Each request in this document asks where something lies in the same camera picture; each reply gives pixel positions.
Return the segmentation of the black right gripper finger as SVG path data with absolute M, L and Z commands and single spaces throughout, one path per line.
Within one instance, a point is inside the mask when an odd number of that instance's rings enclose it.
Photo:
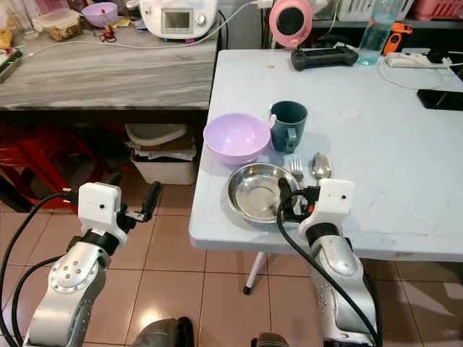
M 280 191 L 280 202 L 278 205 L 278 217 L 281 220 L 292 220 L 294 214 L 294 195 L 292 195 L 292 185 L 287 178 L 278 179 L 278 188 Z

